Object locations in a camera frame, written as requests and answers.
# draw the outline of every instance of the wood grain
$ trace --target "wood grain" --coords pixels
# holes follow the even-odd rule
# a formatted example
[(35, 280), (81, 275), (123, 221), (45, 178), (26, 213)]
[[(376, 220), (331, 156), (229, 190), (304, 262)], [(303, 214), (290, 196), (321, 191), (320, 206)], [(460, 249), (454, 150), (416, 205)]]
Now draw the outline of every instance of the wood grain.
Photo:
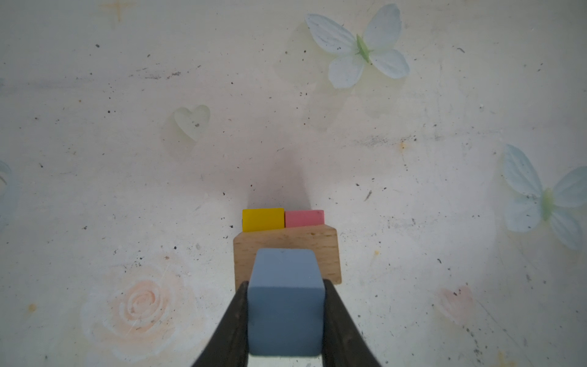
[(307, 248), (318, 260), (322, 278), (334, 284), (342, 282), (338, 235), (326, 225), (282, 228), (278, 230), (242, 232), (233, 240), (235, 288), (251, 279), (257, 250), (260, 248)]

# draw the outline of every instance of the white butterfly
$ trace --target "white butterfly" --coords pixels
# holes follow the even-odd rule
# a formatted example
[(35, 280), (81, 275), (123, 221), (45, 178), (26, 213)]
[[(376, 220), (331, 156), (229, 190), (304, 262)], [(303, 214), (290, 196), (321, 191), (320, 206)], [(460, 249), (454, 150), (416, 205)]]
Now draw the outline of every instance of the white butterfly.
[(522, 194), (505, 209), (505, 225), (513, 232), (528, 232), (540, 220), (549, 221), (558, 239), (572, 250), (583, 245), (583, 231), (575, 218), (563, 208), (575, 208), (587, 203), (587, 166), (566, 174), (554, 188), (542, 191), (538, 174), (526, 155), (507, 145), (504, 157), (504, 177), (510, 186)]
[(363, 37), (357, 35), (355, 38), (335, 21), (318, 14), (308, 14), (306, 23), (318, 46), (338, 55), (328, 67), (328, 79), (335, 88), (355, 85), (365, 63), (372, 63), (393, 79), (403, 78), (410, 72), (406, 59), (393, 49), (402, 31), (400, 9), (395, 4), (377, 11)]

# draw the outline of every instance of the yellow star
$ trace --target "yellow star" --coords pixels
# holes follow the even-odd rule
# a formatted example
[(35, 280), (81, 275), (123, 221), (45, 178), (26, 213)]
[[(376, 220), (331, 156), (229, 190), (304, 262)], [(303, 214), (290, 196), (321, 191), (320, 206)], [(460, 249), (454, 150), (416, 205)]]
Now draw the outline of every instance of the yellow star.
[(120, 2), (120, 0), (116, 0), (116, 2), (113, 2), (112, 4), (102, 4), (100, 6), (104, 8), (116, 9), (116, 15), (118, 16), (118, 21), (120, 22), (120, 14), (122, 13), (122, 9), (133, 6), (134, 4), (134, 1)]
[(502, 351), (498, 351), (497, 359), (499, 360), (500, 364), (495, 367), (516, 367), (518, 365), (516, 362), (506, 362)]

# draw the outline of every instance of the yellow block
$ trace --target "yellow block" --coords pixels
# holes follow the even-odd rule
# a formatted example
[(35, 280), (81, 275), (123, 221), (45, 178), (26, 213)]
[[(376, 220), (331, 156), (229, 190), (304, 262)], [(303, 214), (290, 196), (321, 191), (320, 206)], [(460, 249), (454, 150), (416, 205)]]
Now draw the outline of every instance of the yellow block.
[(242, 211), (242, 231), (266, 231), (285, 228), (285, 210), (283, 208), (271, 209), (245, 209)]

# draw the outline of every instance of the pink block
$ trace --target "pink block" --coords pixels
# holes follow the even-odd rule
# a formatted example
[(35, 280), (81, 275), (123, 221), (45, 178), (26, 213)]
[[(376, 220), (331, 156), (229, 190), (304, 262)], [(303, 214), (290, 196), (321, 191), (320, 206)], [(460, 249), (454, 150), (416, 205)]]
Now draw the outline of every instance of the pink block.
[(324, 224), (323, 210), (294, 210), (285, 212), (285, 228)]

